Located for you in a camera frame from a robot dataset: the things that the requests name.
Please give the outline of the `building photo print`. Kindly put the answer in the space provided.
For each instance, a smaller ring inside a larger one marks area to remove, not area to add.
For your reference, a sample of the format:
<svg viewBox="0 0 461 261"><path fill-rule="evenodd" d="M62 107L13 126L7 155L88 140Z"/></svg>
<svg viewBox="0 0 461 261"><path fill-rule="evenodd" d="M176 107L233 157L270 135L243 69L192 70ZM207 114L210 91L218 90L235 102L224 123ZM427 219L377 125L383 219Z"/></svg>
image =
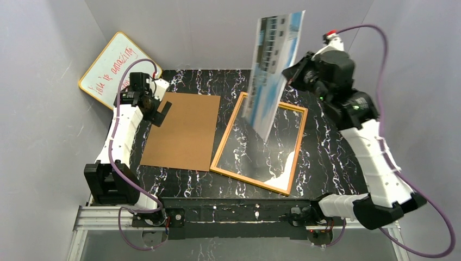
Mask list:
<svg viewBox="0 0 461 261"><path fill-rule="evenodd" d="M305 11L258 20L243 118L266 141L287 80L282 71L297 56Z"/></svg>

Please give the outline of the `brown backing board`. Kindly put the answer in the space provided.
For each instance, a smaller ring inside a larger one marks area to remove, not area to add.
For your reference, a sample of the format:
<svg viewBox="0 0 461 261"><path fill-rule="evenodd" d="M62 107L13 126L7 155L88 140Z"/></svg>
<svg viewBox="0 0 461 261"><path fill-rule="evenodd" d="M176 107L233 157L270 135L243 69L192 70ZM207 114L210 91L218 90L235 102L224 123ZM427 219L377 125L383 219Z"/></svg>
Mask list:
<svg viewBox="0 0 461 261"><path fill-rule="evenodd" d="M168 92L171 102L160 127L153 126L141 165L209 171L220 96Z"/></svg>

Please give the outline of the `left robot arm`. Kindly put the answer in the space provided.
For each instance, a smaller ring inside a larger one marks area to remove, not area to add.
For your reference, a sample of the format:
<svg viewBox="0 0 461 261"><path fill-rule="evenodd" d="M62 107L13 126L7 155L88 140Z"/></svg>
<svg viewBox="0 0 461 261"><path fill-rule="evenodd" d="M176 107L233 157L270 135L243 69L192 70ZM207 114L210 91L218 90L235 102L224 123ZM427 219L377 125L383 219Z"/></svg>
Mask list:
<svg viewBox="0 0 461 261"><path fill-rule="evenodd" d="M141 189L130 169L130 155L140 123L149 121L159 127L165 119L171 102L166 102L162 111L158 108L170 83L142 72L132 72L129 78L131 84L116 94L104 146L95 162L86 164L84 177L95 205L152 213L163 206L158 198Z"/></svg>

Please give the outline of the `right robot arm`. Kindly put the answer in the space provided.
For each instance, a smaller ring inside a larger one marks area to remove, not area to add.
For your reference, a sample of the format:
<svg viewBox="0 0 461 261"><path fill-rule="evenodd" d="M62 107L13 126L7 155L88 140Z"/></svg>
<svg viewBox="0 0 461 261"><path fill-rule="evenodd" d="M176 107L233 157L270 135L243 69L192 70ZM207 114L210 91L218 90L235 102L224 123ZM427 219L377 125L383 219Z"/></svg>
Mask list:
<svg viewBox="0 0 461 261"><path fill-rule="evenodd" d="M321 219L357 220L373 230L426 204L426 199L399 177L389 147L379 134L379 113L371 97L353 87L355 63L344 51L308 52L282 71L288 85L307 91L348 142L362 170L367 193L324 194L311 202Z"/></svg>

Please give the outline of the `yellow-rimmed whiteboard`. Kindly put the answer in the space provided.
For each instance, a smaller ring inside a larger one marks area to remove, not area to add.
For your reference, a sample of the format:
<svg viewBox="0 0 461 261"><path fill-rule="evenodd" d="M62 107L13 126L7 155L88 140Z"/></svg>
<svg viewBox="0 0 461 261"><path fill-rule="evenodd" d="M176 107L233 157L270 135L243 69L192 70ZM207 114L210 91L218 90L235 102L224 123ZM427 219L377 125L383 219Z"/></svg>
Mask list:
<svg viewBox="0 0 461 261"><path fill-rule="evenodd" d="M117 88L124 73L126 76L122 82L123 88L129 85L130 72L149 73L155 79L162 75L163 69L159 65L154 67L149 61L140 62L127 70L129 65L140 59L150 57L126 34L117 32L84 73L78 86L109 109L113 109Z"/></svg>

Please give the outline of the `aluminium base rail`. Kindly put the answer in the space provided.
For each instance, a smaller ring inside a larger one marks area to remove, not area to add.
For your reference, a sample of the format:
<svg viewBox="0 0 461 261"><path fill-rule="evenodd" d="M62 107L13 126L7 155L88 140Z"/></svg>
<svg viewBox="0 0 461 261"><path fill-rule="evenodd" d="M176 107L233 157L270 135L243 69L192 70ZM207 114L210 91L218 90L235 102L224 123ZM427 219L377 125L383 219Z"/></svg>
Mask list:
<svg viewBox="0 0 461 261"><path fill-rule="evenodd" d="M309 233L338 229L362 229L363 225L348 217L333 218L332 225L317 224L302 216L304 204L290 210L282 202L218 203L191 202L168 205L167 220L159 226L118 207L80 207L74 225L67 260L80 260L89 231L161 232L163 239L185 240L194 238L290 238L306 240Z"/></svg>

